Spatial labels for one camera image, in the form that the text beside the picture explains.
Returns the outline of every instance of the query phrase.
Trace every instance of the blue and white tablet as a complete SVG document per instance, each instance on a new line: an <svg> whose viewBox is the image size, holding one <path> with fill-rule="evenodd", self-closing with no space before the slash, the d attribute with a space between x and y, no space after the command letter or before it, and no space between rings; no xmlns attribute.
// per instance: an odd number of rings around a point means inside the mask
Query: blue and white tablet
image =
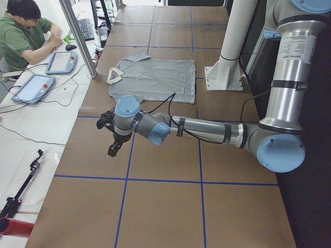
<svg viewBox="0 0 331 248"><path fill-rule="evenodd" d="M55 82L55 77L33 74L11 97L15 102L36 104L48 92Z"/></svg>
<svg viewBox="0 0 331 248"><path fill-rule="evenodd" d="M74 51L54 52L45 73L47 75L70 74L74 70L76 62L77 53Z"/></svg>

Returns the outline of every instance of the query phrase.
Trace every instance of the brown tiled surface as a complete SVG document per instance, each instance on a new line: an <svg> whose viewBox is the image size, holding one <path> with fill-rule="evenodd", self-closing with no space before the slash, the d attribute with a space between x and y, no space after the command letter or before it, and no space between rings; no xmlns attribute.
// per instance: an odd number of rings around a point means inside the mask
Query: brown tiled surface
<svg viewBox="0 0 331 248"><path fill-rule="evenodd" d="M119 11L26 248L295 247L275 174L247 151L175 135L156 146L135 134L111 158L112 133L96 129L97 117L115 107L109 68L137 50L195 60L195 104L172 103L172 115L239 121L249 86L207 91L204 79L227 21L220 7ZM167 113L168 104L156 112ZM254 101L243 120L259 120Z"/></svg>

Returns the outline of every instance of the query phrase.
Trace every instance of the red cup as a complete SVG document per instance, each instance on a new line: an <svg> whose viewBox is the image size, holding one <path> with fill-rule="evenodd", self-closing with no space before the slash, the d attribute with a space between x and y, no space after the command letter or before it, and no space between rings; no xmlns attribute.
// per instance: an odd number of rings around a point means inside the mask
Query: red cup
<svg viewBox="0 0 331 248"><path fill-rule="evenodd" d="M28 238L34 224L4 217L0 219L0 235Z"/></svg>

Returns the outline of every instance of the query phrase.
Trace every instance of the robotic arm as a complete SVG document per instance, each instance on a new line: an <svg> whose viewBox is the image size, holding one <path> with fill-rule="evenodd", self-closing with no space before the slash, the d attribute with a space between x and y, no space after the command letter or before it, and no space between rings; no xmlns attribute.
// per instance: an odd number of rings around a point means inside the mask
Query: robotic arm
<svg viewBox="0 0 331 248"><path fill-rule="evenodd" d="M140 109L133 96L124 96L118 99L115 109L102 114L97 122L98 129L106 127L113 132L115 142L108 154L116 156L132 132L157 145L172 132L248 150L274 172L299 167L305 159L305 148L299 138L302 127L298 119L317 36L326 27L330 11L328 0L268 0L266 37L281 37L281 41L267 113L258 125L231 125L165 113L151 115Z"/></svg>

